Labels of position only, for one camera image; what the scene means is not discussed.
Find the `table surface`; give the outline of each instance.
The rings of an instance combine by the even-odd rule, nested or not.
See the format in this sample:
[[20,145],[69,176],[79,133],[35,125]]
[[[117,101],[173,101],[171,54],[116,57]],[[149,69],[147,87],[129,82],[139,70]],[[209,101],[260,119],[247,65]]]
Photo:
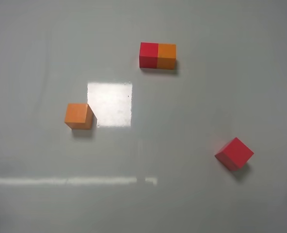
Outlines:
[[0,0],[0,233],[31,232],[287,232],[287,0]]

